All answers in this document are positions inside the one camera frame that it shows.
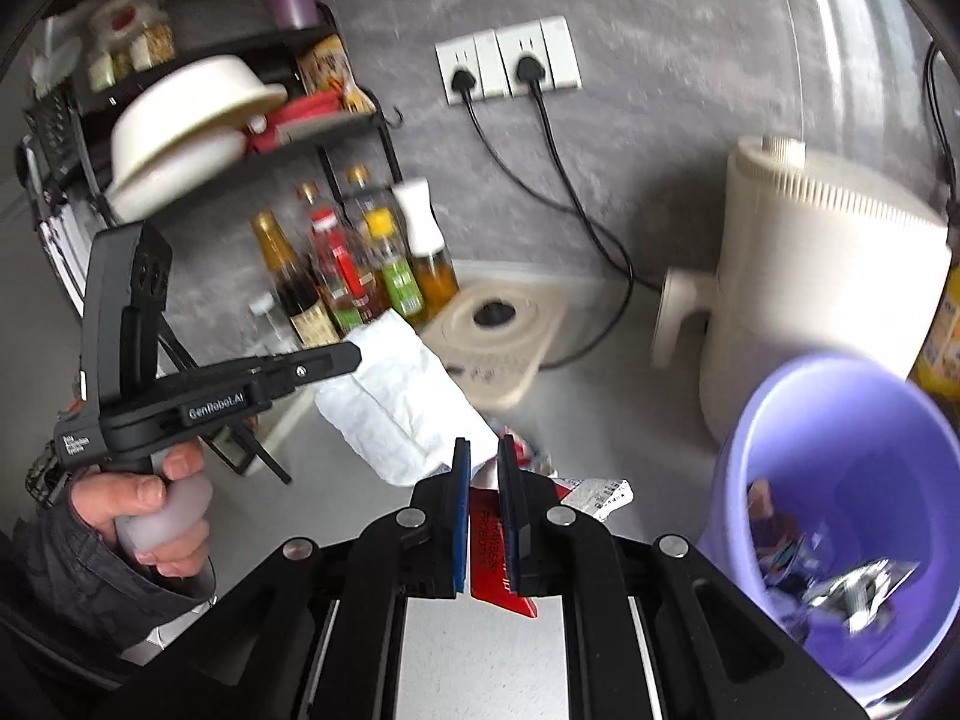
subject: white cloth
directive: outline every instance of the white cloth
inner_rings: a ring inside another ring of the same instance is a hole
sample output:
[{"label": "white cloth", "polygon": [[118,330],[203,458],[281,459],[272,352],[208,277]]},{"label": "white cloth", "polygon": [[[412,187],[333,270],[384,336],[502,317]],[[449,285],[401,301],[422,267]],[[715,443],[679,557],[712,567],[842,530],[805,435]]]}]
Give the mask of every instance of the white cloth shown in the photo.
[{"label": "white cloth", "polygon": [[317,408],[381,479],[409,487],[449,466],[458,437],[470,442],[471,473],[496,456],[496,434],[399,314],[347,341],[360,347],[360,367],[316,385]]}]

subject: light switch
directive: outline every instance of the light switch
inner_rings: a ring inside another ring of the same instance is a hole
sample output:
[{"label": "light switch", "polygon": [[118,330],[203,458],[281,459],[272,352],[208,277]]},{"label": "light switch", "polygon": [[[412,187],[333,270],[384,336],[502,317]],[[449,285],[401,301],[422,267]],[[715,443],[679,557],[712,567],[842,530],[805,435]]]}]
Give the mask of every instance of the light switch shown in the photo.
[{"label": "light switch", "polygon": [[473,43],[477,49],[477,65],[480,67],[484,99],[510,97],[510,84],[507,84],[496,33],[492,29],[477,32],[473,35]]},{"label": "light switch", "polygon": [[437,62],[440,64],[440,75],[443,76],[443,90],[446,92],[446,101],[453,105],[462,103],[464,100],[459,92],[454,92],[450,87],[453,81],[453,74],[463,68],[469,70],[477,85],[473,87],[473,97],[480,100],[483,92],[480,86],[480,66],[477,64],[477,49],[473,43],[473,36],[455,38],[445,43],[437,44]]},{"label": "light switch", "polygon": [[573,52],[573,41],[570,40],[566,19],[563,16],[541,19],[541,29],[544,32],[544,44],[546,55],[550,59],[554,87],[581,89],[583,83],[580,81],[580,68],[577,67],[577,56]]},{"label": "light switch", "polygon": [[541,65],[544,65],[546,77],[541,81],[541,89],[547,92],[553,89],[553,77],[550,74],[550,60],[546,55],[544,33],[539,22],[519,23],[516,26],[506,26],[496,30],[496,42],[500,47],[500,56],[503,57],[503,67],[507,71],[507,81],[510,91],[517,95],[529,93],[527,85],[517,80],[517,62],[525,55],[535,56]]}]

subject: purple trash bin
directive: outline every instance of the purple trash bin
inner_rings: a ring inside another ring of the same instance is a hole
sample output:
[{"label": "purple trash bin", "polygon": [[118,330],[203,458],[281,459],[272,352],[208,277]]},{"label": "purple trash bin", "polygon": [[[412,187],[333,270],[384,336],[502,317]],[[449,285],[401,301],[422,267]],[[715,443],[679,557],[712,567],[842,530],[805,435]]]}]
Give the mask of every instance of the purple trash bin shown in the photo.
[{"label": "purple trash bin", "polygon": [[762,477],[805,531],[826,522],[830,573],[873,557],[920,564],[867,661],[842,655],[837,630],[815,628],[805,643],[861,704],[880,699],[923,665],[960,607],[956,435],[923,391],[872,362],[804,357],[760,385],[721,450],[699,548],[776,619],[746,511],[747,485]]}]

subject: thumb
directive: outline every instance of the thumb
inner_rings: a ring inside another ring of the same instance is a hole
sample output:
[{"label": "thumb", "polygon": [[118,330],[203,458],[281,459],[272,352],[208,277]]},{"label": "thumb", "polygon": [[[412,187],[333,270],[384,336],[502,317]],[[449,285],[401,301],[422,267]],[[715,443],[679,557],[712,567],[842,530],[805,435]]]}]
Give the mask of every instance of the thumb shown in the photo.
[{"label": "thumb", "polygon": [[98,473],[80,479],[70,493],[78,517],[98,528],[121,514],[150,514],[162,508],[167,490],[157,476]]}]

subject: black jacket sleeve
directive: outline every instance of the black jacket sleeve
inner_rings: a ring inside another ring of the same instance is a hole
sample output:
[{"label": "black jacket sleeve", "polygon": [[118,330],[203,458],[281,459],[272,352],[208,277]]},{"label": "black jacket sleeve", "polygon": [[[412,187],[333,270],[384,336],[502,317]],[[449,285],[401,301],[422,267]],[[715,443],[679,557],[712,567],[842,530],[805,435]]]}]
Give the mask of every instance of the black jacket sleeve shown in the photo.
[{"label": "black jacket sleeve", "polygon": [[214,590],[209,582],[180,580],[176,592],[137,573],[78,517],[69,495],[37,522],[17,522],[13,560],[40,603],[117,650],[144,640]]}]

